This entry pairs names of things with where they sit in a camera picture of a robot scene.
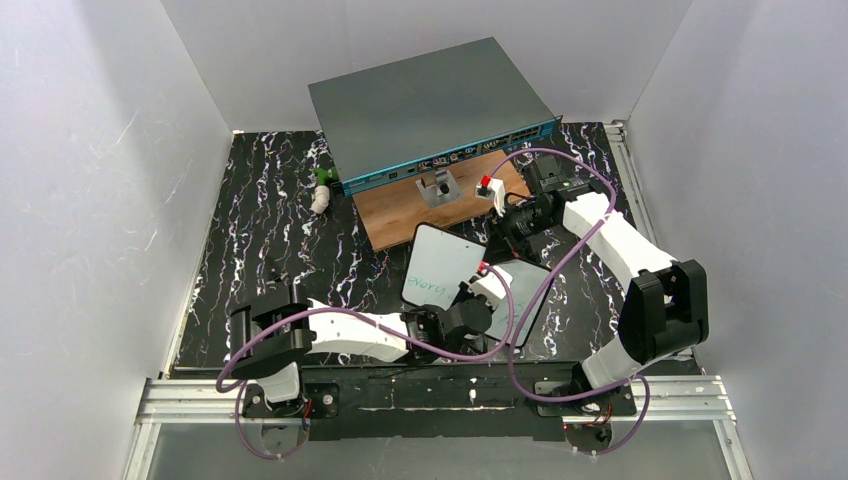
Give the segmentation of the small whiteboard black frame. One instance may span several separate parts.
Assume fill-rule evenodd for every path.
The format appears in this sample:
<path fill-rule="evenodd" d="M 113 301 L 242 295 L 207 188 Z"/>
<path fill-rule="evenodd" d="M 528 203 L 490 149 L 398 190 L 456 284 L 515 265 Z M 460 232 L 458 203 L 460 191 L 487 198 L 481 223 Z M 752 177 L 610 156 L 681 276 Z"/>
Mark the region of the small whiteboard black frame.
<path fill-rule="evenodd" d="M 476 273 L 484 253 L 485 246 L 480 243 L 433 225 L 417 225 L 401 299 L 413 306 L 449 307 L 460 292 L 460 283 Z M 510 281 L 515 319 L 528 315 L 515 342 L 517 347 L 522 347 L 546 297 L 542 295 L 533 306 L 529 301 L 550 270 L 523 259 L 509 259 L 497 266 Z"/>

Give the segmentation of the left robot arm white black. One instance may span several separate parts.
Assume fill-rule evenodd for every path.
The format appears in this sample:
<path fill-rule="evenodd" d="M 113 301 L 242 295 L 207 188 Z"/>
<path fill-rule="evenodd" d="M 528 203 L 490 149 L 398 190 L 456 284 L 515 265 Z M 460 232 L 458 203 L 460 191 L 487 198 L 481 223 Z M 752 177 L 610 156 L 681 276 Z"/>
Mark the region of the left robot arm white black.
<path fill-rule="evenodd" d="M 491 327 L 507 294 L 481 282 L 461 283 L 446 309 L 365 314 L 296 298 L 296 289 L 272 290 L 228 313 L 230 359 L 221 380 L 256 381 L 271 403 L 300 396 L 300 367 L 323 353 L 370 357 L 386 363 L 428 364 L 439 358 L 476 360 L 463 348 Z"/>

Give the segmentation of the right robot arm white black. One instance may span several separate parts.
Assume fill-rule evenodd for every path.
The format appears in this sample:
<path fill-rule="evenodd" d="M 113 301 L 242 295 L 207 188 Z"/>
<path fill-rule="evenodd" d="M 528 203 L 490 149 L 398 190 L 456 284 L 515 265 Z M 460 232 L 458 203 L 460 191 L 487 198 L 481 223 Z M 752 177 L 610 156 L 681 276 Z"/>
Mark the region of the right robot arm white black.
<path fill-rule="evenodd" d="M 709 336 L 706 271 L 659 249 L 616 210 L 616 191 L 602 176 L 570 178 L 565 154 L 541 149 L 522 176 L 528 197 L 512 205 L 502 180 L 482 177 L 475 188 L 491 200 L 490 258 L 531 259 L 532 236 L 561 226 L 577 236 L 572 251 L 588 247 L 625 293 L 616 336 L 572 369 L 570 384 L 548 401 L 582 400 L 618 387 L 645 367 L 701 344 Z"/>

